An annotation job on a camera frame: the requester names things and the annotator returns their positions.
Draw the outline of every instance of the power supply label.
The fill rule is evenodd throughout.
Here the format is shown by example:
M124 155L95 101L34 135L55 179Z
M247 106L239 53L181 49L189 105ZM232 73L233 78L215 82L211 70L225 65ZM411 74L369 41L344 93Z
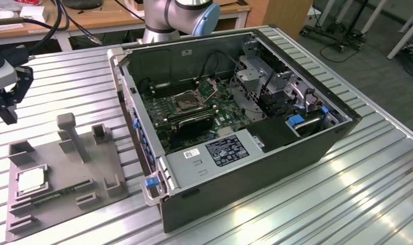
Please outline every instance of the power supply label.
M207 144L207 149L215 163L220 167L249 156L249 153L236 135L232 135L215 143Z

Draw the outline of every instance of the aluminum table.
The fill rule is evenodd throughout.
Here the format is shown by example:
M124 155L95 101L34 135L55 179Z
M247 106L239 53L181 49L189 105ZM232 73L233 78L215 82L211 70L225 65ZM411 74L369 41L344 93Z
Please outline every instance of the aluminum table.
M320 162L166 234L160 212L147 206L139 185L143 173L108 47L42 55L30 63L36 81L18 108L19 124L0 123L0 244L8 143L58 140L55 117L64 112L76 114L79 133L99 123L112 128L131 195L14 244L413 244L413 132L281 30L260 30L364 116Z

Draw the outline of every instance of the white box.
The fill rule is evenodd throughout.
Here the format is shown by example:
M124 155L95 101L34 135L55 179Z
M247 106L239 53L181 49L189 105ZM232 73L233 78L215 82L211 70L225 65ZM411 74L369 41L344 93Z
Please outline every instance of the white box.
M321 12L315 9L313 7L311 7L309 12L308 12L308 16L304 20L304 25L305 26L316 26L316 18L319 18L319 20L321 19Z
M44 6L31 6L31 7L23 7L20 12L22 18L28 18L38 20L43 23L46 23L50 16L50 11Z

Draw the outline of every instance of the caster wheel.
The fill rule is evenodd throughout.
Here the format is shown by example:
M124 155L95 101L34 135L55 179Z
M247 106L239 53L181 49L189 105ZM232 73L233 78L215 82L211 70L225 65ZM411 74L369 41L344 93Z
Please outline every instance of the caster wheel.
M340 45L340 53L344 53L347 51L347 47L344 45Z
M308 29L304 29L304 30L300 32L300 35L301 35L303 37L308 36L308 34L309 34L309 30L308 30Z

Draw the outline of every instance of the wooden desk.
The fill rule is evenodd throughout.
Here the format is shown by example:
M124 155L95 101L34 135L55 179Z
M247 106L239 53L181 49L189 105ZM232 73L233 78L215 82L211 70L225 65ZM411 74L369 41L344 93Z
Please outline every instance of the wooden desk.
M55 5L47 0L44 6L50 8L51 12L47 22L50 25L54 25L56 19ZM70 8L67 8L67 11L71 18L94 34L146 28L143 21L134 18L131 13L114 0L104 0L102 8L86 10L82 14L78 14L79 10ZM220 19L236 18L235 28L244 28L249 11L249 6L240 6L239 4L224 5L221 6ZM47 28L36 24L26 23L23 28L0 31L0 44L38 41L46 36L48 31ZM52 38L58 40L63 51L71 51L74 49L70 38L80 35L83 35L83 32L71 23L70 30L56 32Z

